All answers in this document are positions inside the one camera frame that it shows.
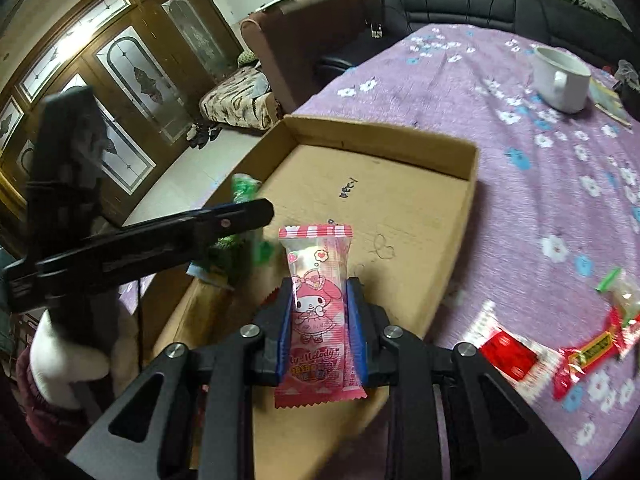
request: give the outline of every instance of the black cable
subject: black cable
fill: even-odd
[[[486,18],[486,25],[484,26],[484,28],[489,28],[489,21],[491,20],[491,9],[494,6],[494,1],[495,0],[491,0],[491,5],[489,5],[489,14],[488,14],[488,16]]]
[[[431,15],[429,14],[429,0],[424,0],[424,6],[427,8],[427,21],[431,23]]]
[[[466,15],[465,15],[465,24],[469,23],[469,7],[471,6],[471,0],[466,0]]]
[[[406,9],[404,8],[404,2],[402,0],[400,0],[400,6],[402,7],[402,9],[404,10],[404,20],[406,21],[406,30],[407,33],[411,34],[412,30],[411,27],[409,26],[409,14],[406,12]],[[396,10],[397,12],[399,12],[400,14],[402,14],[402,12],[400,10],[397,10],[394,7],[390,7],[393,10]]]

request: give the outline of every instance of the tiled floor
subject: tiled floor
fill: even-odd
[[[124,225],[202,207],[259,137],[222,130],[201,150],[188,148],[164,172]]]

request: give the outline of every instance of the wooden cabinet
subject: wooden cabinet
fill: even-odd
[[[42,98],[90,85],[110,138],[103,158],[104,212],[122,224],[186,149],[185,133],[200,117],[201,97],[235,70],[241,48],[211,0],[86,0],[83,5],[30,54],[12,78],[11,91],[2,92],[24,116],[4,146],[0,168],[24,194]],[[83,26],[91,31],[83,44],[65,43],[82,36]],[[40,73],[46,74],[41,84]]]

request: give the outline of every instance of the purple tablecloth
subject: purple tablecloth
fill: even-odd
[[[297,114],[402,124],[463,137],[481,149],[462,252],[430,337],[451,347],[485,317],[557,349],[602,330],[609,305],[593,287],[613,266],[640,277],[638,123],[593,107],[576,116],[532,90],[529,40],[466,25],[429,25],[349,70]],[[611,86],[612,76],[593,69]],[[640,405],[633,353],[608,360],[552,399],[550,374],[526,397],[584,478],[606,459]],[[382,478],[384,424],[332,478]]]

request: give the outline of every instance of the blue gripper pad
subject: blue gripper pad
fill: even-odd
[[[278,338],[278,365],[276,374],[278,381],[282,382],[284,375],[289,368],[289,348],[291,346],[291,309],[293,306],[293,293],[289,295],[287,307],[282,317],[282,325],[280,326],[280,337]]]
[[[353,355],[353,363],[356,367],[356,373],[362,384],[367,384],[369,377],[369,369],[367,367],[367,351],[362,326],[360,324],[360,313],[356,304],[353,285],[347,280],[347,314],[348,314],[348,332],[349,343],[351,345],[351,354]]]

